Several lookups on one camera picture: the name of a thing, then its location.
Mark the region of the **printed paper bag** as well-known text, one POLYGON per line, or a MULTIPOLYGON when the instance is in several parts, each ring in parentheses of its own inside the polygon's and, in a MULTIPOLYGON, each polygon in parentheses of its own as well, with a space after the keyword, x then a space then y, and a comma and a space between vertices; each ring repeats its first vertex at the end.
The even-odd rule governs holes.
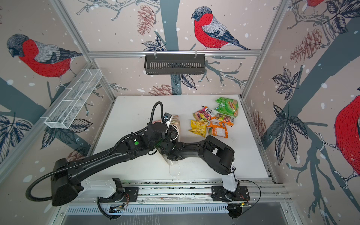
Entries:
MULTIPOLYGON (((181 131, 181 123, 179 115, 173 115, 170 121, 166 122, 169 131, 171 133, 171 141, 179 141, 180 140, 180 131, 181 131)), ((170 159, 167 158, 165 152, 160 148, 157 147, 157 151, 161 154, 165 162, 169 166, 169 175, 172 178, 177 178, 181 173, 181 168, 177 162, 173 162, 170 159)))

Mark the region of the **yellow snack packet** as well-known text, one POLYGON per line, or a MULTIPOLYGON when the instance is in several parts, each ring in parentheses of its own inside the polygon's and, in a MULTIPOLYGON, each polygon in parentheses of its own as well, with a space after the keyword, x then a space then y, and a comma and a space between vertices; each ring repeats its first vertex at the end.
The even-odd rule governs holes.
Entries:
POLYGON ((207 135, 207 126, 208 126, 208 122, 207 121, 194 121, 191 120, 190 122, 190 126, 191 129, 189 130, 190 132, 200 135, 202 137, 206 137, 207 135))

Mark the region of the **Fox's fruits candy packet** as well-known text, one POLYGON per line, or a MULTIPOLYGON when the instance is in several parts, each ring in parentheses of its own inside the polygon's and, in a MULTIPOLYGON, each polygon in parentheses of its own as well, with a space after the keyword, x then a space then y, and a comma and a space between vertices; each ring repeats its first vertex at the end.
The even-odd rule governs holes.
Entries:
POLYGON ((198 110, 195 113, 193 113, 193 117, 195 118, 196 121, 208 122, 215 119, 215 114, 210 108, 204 106, 201 110, 198 110))

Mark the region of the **orange Fox's candy packet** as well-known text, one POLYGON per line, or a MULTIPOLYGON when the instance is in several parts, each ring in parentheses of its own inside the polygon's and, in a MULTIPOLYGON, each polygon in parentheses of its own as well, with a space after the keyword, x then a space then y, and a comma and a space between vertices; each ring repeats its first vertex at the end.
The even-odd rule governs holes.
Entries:
POLYGON ((228 131, 224 122, 210 121, 207 129, 210 136, 228 138, 228 131))

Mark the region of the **green snack packet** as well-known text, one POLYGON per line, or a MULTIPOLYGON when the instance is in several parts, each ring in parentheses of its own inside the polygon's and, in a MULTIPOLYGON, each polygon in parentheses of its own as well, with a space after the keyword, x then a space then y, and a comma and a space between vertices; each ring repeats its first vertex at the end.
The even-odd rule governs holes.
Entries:
POLYGON ((215 108, 217 112, 231 117, 238 116, 239 105, 237 100, 220 97, 215 102, 218 103, 218 106, 215 108))

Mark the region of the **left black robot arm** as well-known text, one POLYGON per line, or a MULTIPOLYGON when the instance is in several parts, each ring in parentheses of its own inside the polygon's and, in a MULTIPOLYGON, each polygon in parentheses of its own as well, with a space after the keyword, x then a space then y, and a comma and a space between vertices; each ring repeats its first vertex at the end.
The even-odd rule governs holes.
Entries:
POLYGON ((178 131, 166 124, 149 124, 142 131, 131 133, 119 140, 115 146, 90 157, 68 161, 66 158, 55 162, 51 176, 52 206, 62 206, 77 198, 84 190, 81 182, 88 177, 122 162, 147 155, 162 142, 170 142, 178 131))

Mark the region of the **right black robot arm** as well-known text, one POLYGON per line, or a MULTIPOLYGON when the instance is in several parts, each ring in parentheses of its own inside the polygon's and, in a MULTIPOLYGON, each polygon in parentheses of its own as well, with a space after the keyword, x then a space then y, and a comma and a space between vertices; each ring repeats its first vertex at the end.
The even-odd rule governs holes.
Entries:
POLYGON ((159 149, 170 161, 201 158, 211 169, 222 175, 223 188, 235 192, 237 183, 232 174, 235 151, 219 139, 207 136, 200 142, 163 142, 159 149))

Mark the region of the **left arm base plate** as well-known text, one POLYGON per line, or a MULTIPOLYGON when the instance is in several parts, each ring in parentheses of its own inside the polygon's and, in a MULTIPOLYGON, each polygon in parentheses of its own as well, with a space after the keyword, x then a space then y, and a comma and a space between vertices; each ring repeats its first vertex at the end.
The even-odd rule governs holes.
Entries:
POLYGON ((124 187, 121 190, 116 190, 108 198, 99 197, 100 203, 135 203, 139 193, 138 187, 124 187))

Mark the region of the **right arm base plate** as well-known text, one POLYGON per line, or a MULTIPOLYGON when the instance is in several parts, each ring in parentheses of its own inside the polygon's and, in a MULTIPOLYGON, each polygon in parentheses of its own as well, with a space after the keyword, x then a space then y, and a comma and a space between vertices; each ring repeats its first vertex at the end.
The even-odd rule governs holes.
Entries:
POLYGON ((211 198, 215 202, 230 203, 233 201, 249 201, 250 196, 246 186, 239 186, 234 192, 226 190, 223 186, 211 187, 211 198))

